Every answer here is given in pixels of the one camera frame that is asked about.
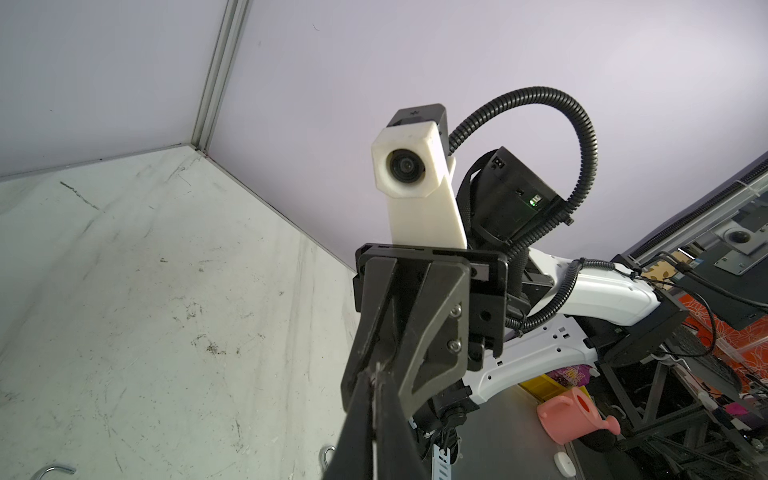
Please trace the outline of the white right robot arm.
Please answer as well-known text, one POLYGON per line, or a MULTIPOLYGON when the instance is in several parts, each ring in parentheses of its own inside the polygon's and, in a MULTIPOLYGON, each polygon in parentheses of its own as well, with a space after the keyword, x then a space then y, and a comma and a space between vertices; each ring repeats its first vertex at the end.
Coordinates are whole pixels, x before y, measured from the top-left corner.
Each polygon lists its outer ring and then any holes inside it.
POLYGON ((682 322, 681 304, 636 267, 535 247, 572 222, 597 174, 594 125, 569 94, 517 89, 455 128, 441 104, 403 108, 371 152, 392 240, 355 255, 360 323, 341 380, 347 414, 383 400, 391 417, 445 417, 551 370, 637 363, 682 322), (552 108, 573 128, 580 160, 572 192, 559 196, 501 147, 455 186, 459 147, 527 106, 552 108))

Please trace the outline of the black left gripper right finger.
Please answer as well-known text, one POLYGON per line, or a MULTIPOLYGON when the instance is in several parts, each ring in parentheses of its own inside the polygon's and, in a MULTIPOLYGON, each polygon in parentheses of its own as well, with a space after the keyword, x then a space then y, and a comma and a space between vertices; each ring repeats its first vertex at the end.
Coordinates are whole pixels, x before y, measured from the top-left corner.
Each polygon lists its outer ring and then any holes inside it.
POLYGON ((374 478, 427 479, 393 375, 377 364, 373 374, 374 478))

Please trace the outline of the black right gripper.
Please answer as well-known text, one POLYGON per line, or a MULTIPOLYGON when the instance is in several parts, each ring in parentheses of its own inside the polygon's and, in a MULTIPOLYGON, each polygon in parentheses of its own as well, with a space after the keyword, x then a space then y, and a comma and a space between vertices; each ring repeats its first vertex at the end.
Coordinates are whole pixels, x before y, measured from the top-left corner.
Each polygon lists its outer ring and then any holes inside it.
POLYGON ((388 368, 405 418, 498 354, 511 319, 530 301, 514 293, 500 253, 368 243, 356 253, 353 290, 360 314, 341 380, 346 413, 358 375, 388 368))

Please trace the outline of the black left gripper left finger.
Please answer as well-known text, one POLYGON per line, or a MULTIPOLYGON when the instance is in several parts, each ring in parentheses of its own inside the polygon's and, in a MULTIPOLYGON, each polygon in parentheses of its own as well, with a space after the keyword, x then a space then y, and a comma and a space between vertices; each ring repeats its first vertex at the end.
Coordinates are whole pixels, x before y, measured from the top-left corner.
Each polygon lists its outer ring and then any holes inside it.
POLYGON ((371 480, 374 478, 374 388, 371 374, 358 375, 344 425, 325 480, 371 480))

